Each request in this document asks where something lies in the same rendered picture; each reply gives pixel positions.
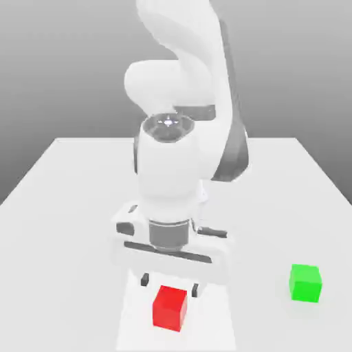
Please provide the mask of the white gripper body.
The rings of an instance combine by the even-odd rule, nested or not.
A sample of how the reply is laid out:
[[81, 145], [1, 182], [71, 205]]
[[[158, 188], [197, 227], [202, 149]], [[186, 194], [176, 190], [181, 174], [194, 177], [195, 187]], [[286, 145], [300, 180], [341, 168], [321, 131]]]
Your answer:
[[233, 240], [197, 235], [181, 252], [160, 252], [131, 236], [113, 235], [111, 256], [115, 264], [139, 276], [155, 272], [197, 283], [226, 284], [232, 271]]

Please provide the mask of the small red cube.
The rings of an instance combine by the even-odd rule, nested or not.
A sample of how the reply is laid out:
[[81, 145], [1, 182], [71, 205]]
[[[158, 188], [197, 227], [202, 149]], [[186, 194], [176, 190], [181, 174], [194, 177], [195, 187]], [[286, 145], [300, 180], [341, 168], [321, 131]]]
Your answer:
[[153, 325], [180, 332], [187, 308], [188, 294], [186, 290], [161, 285], [153, 301]]

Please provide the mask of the small green cube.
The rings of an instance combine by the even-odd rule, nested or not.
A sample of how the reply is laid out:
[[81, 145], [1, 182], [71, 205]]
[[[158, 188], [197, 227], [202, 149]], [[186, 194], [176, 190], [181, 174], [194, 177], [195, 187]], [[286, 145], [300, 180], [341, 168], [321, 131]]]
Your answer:
[[322, 291], [322, 277], [318, 266], [292, 264], [289, 291], [292, 300], [318, 303]]

